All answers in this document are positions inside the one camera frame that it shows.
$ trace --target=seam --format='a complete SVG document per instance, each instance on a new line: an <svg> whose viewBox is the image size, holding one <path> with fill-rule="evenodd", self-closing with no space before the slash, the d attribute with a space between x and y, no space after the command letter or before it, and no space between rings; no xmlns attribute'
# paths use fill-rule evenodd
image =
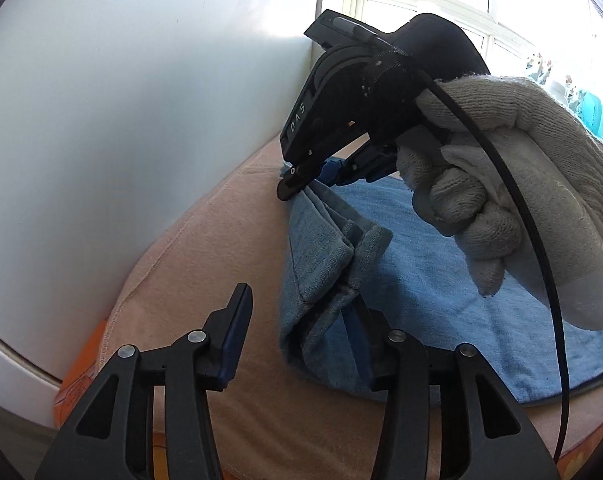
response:
<svg viewBox="0 0 603 480"><path fill-rule="evenodd" d="M304 302L304 304L312 304L309 303L308 300L306 300L306 298L304 298L304 294L302 293L302 289L300 287L300 279L299 279L299 275L297 274L297 269L295 269L295 259L293 256L293 244L291 242L291 235L288 235L288 250L289 250L289 254L291 255L291 270L293 271L293 277L295 279L295 288L297 289L297 293L300 295L301 300Z"/></svg>
<svg viewBox="0 0 603 480"><path fill-rule="evenodd" d="M75 384L79 383L80 381L83 381L84 377L86 377L87 375L91 375L91 374L94 375L94 373L95 373L95 362L93 362L92 364L87 366L85 368L85 370L82 370L80 372L80 374L77 376L77 378L75 378L75 380L73 380L72 383L68 383L66 385L62 384L62 386L60 386L59 392L57 392L57 395L59 395L62 392L65 392L66 390L69 390L70 388L75 386Z"/></svg>
<svg viewBox="0 0 603 480"><path fill-rule="evenodd" d="M195 220L202 214L203 209L205 209L206 206L208 206L212 202L212 200L219 195L219 193L221 193L223 190L225 190L230 185L230 183L235 179L235 177L245 174L246 169L248 169L248 167L251 167L253 164L257 163L260 158L262 158L261 151L263 150L263 148L265 146L267 146L270 142L272 142L272 140L273 139L268 140L268 142L265 143L263 146L261 146L255 153L253 153L253 155L251 157L246 159L242 163L242 165L240 165L240 167L238 167L235 171L233 171L232 173L229 174L229 176L226 177L226 181L221 185L221 187L216 192L214 192L212 195L210 195L208 200L206 200L206 202L204 202L202 204L202 206L195 213L193 213L193 215L190 218L188 218L188 220L184 223L182 228L168 242L168 244L166 245L164 250L160 253L160 255L157 257L157 259L155 259L155 261L152 263L152 265L149 267L149 269L147 269L147 271L144 273L144 275L140 278L139 282L137 282L136 285L134 285L133 288L131 288L131 290L128 292L128 294L118 304L115 304L115 307L112 310L111 315L109 316L108 322L106 324L106 327L104 329L104 335L102 336L101 345L99 346L97 372L99 372L99 370L101 370L101 368L105 364L106 349L108 348L108 345L110 343L110 339L111 339L113 330L115 328L115 323L117 323L117 320L119 319L119 316L120 316L122 310L128 304L130 299L133 297L134 293L136 293L137 290L147 281L147 278L152 274L152 271L159 265L159 263L163 260L163 258L170 252L170 250L175 245L176 241L178 241L179 238L181 238L181 236L184 234L186 229L188 227L190 227L193 220Z"/></svg>

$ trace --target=towel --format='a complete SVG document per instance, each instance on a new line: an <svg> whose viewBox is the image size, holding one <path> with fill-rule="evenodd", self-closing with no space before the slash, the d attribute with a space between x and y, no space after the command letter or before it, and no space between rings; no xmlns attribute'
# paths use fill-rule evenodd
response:
<svg viewBox="0 0 603 480"><path fill-rule="evenodd" d="M332 388L382 400L359 378L339 316L360 293L425 345L474 344L519 402L558 395L547 309L508 274L495 296L482 298L454 240L422 221L411 199L402 181L386 177L338 188L313 182L291 200L280 299L287 362ZM603 374L603 331L565 324L565 332L576 388Z"/></svg>

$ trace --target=hand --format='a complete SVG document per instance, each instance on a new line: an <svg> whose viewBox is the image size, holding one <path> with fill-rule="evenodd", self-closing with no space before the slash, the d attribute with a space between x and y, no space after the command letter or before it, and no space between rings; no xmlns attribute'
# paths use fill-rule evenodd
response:
<svg viewBox="0 0 603 480"><path fill-rule="evenodd" d="M565 319L603 328L603 142L528 79L471 76L441 86L513 173L549 254ZM437 217L463 225L456 241L480 294L496 294L507 269L546 303L530 241L492 163L429 91L417 105L454 134L440 150L444 164L412 148L418 129L399 137L397 169L404 182L413 190L427 187Z"/></svg>

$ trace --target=metal screw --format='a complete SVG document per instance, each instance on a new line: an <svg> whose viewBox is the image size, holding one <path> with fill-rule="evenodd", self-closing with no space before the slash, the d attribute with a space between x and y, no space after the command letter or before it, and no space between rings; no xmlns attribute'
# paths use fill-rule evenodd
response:
<svg viewBox="0 0 603 480"><path fill-rule="evenodd" d="M469 343L463 343L459 345L459 353L464 357L475 357L477 349Z"/></svg>
<svg viewBox="0 0 603 480"><path fill-rule="evenodd" d="M388 333L388 339L393 341L393 343L403 343L406 340L406 332L394 328Z"/></svg>
<svg viewBox="0 0 603 480"><path fill-rule="evenodd" d="M193 330L188 334L188 340L191 343L201 343L204 339L206 339L206 332L203 330Z"/></svg>
<svg viewBox="0 0 603 480"><path fill-rule="evenodd" d="M122 359L129 358L134 353L135 347L133 345L124 345L117 351L117 355L119 355Z"/></svg>

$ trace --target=cushion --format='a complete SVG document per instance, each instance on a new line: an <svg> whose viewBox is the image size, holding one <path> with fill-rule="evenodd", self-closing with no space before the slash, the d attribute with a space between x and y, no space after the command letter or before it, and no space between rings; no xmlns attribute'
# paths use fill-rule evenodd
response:
<svg viewBox="0 0 603 480"><path fill-rule="evenodd" d="M304 380L278 348L278 298L288 244L286 204L275 188L282 164L275 139L164 233L127 280L105 328L98 367L124 344L170 345L226 306L249 283L254 313L235 380L209 404L223 468L242 479L370 478L384 405ZM163 431L163 396L155 431ZM554 447L558 404L529 414ZM438 478L433 409L428 478ZM603 423L603 387L573 400L566 451Z"/></svg>

